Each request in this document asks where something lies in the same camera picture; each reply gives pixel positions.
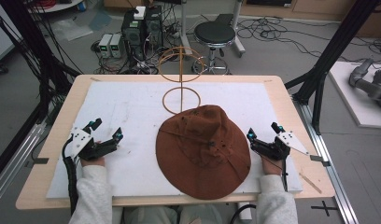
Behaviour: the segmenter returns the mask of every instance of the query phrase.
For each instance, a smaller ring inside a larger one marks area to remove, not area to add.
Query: stool
[[[215,56],[215,50],[219,49],[221,56],[223,56],[222,48],[230,46],[234,42],[235,32],[232,27],[218,21],[207,21],[196,26],[194,29],[194,38],[202,45],[210,47],[208,61],[204,64],[202,70],[201,59],[207,58],[206,56],[200,57],[192,65],[192,71],[201,74],[205,71],[217,74],[218,70],[221,71],[220,75],[226,75],[229,72],[228,64],[221,58]]]

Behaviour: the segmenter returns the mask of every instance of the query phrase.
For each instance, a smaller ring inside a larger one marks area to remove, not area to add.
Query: black bracket
[[[49,161],[49,158],[36,158],[34,160],[34,164],[47,164]]]
[[[324,159],[322,157],[319,157],[319,156],[310,155],[310,160],[311,161],[321,161],[321,163],[324,167],[331,166],[330,161],[324,161]]]

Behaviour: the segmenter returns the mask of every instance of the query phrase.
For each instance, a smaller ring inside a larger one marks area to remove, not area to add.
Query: electronic equipment
[[[131,61],[135,57],[138,61],[145,60],[144,43],[146,40],[147,27],[145,20],[134,19],[135,10],[129,10],[124,14],[121,33],[124,39],[124,47]]]
[[[149,46],[155,49],[163,47],[162,6],[148,8],[145,20]]]
[[[290,7],[292,0],[247,0],[249,5]]]
[[[98,44],[98,48],[100,49],[101,56],[103,58],[111,57],[111,48],[109,47],[109,43],[111,42],[112,35],[104,35]]]
[[[112,39],[109,46],[111,47],[112,57],[121,58],[121,56],[124,53],[124,43],[123,43],[123,39],[121,38],[121,35],[119,34],[112,35]]]

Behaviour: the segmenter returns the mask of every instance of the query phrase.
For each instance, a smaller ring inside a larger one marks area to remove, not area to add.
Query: white board
[[[101,118],[103,123],[92,133],[96,141],[109,139],[119,127],[123,131],[117,151],[106,155],[108,181],[114,196],[168,196],[183,194],[162,174],[155,155],[155,141],[162,123],[173,115],[162,106],[164,94],[176,83],[94,82],[74,123],[84,127]],[[273,142],[270,127],[277,122],[275,111],[262,84],[251,83],[186,83],[199,93],[202,105],[219,105],[228,117],[246,134],[250,127],[265,142]],[[168,94],[171,108],[180,105],[180,91]],[[197,106],[197,97],[184,91],[184,108]],[[234,192],[261,192],[258,177],[262,175],[261,159],[251,154],[251,171],[245,182]],[[289,191],[300,192],[302,185],[291,157],[288,157]],[[48,192],[48,198],[67,198],[67,176],[59,160]]]
[[[331,69],[331,77],[340,92],[353,119],[360,127],[381,128],[381,107],[376,101],[368,97],[365,91],[353,88],[348,84],[351,72],[360,66],[360,63],[337,62]],[[372,66],[363,79],[372,82],[377,69]]]

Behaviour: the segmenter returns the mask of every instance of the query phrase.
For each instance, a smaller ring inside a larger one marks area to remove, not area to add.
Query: brown hat
[[[156,157],[172,185],[203,200],[232,193],[251,166],[245,135],[217,105],[166,120],[156,139]]]

